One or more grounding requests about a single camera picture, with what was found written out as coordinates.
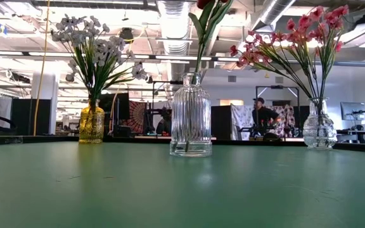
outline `yellow glass vase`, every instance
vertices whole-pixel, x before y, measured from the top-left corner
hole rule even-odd
[[[88,107],[81,111],[79,143],[102,143],[105,115],[98,104],[98,99],[89,99]]]

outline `patterned fabric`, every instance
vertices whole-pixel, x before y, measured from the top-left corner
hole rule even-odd
[[[286,126],[294,126],[295,125],[295,117],[294,117],[294,109],[290,105],[286,106],[266,106],[266,108],[269,108],[271,110],[274,110],[276,113],[279,114],[279,117],[281,118],[280,123],[278,124],[277,128],[274,130],[270,130],[271,133],[274,133],[278,135],[279,137],[292,137],[292,133],[289,132],[286,134],[284,132],[284,128]]]
[[[240,132],[237,129],[242,127],[249,127],[253,124],[252,107],[251,106],[235,106],[231,104],[231,115],[232,115],[232,134],[231,140],[239,140],[238,134]],[[249,132],[242,132],[241,138],[244,141],[248,141],[250,137]]]
[[[131,118],[124,121],[123,124],[130,126],[133,132],[143,133],[144,107],[145,102],[129,101],[129,112]]]

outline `green table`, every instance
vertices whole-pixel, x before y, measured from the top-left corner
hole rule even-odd
[[[168,144],[0,146],[0,227],[364,227],[365,153]]]

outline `man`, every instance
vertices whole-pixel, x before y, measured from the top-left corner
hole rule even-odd
[[[162,108],[162,120],[158,123],[156,133],[158,135],[171,136],[171,110]]]
[[[279,114],[275,111],[272,111],[271,109],[268,109],[264,107],[264,99],[263,98],[257,98],[254,99],[254,110],[252,112],[253,115],[253,121],[255,124],[257,124],[258,129],[265,129],[267,127],[268,123],[273,119],[272,123],[270,125],[275,126],[279,121],[280,117]]]

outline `vase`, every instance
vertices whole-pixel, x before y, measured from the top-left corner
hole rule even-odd
[[[185,73],[172,102],[170,154],[204,157],[212,154],[210,98],[199,73]]]
[[[81,111],[79,143],[102,143],[104,110],[98,104],[98,99],[89,99],[88,107]]]
[[[326,100],[310,98],[309,116],[304,123],[304,142],[310,149],[331,149],[335,145],[336,130],[328,116]]]

